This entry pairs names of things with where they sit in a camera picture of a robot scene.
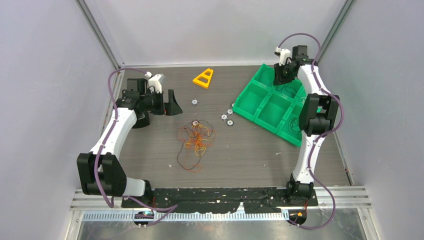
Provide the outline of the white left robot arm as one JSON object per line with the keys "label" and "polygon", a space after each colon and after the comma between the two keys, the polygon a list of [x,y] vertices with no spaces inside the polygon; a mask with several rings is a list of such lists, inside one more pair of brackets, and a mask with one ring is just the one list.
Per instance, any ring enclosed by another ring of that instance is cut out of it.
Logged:
{"label": "white left robot arm", "polygon": [[[143,128],[132,127],[124,111],[124,127],[116,126],[93,153],[114,154],[130,181],[148,180],[153,188],[242,188],[283,186],[298,149],[253,122],[232,115],[233,126],[220,116],[247,85],[256,66],[215,68],[209,89],[191,80],[199,67],[161,68],[163,88],[173,89],[182,113],[154,115]],[[212,131],[202,156],[183,146],[183,126],[199,120]]]}

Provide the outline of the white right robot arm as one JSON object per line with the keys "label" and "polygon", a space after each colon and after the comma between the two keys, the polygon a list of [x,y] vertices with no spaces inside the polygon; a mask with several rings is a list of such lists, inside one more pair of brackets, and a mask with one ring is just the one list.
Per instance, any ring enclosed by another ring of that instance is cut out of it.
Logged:
{"label": "white right robot arm", "polygon": [[322,143],[334,129],[340,98],[325,86],[318,64],[308,56],[307,46],[297,45],[292,50],[277,48],[275,53],[279,62],[275,65],[274,83],[288,84],[298,79],[306,93],[298,117],[300,152],[284,191],[284,200],[289,205],[300,205],[314,195],[316,162]]}

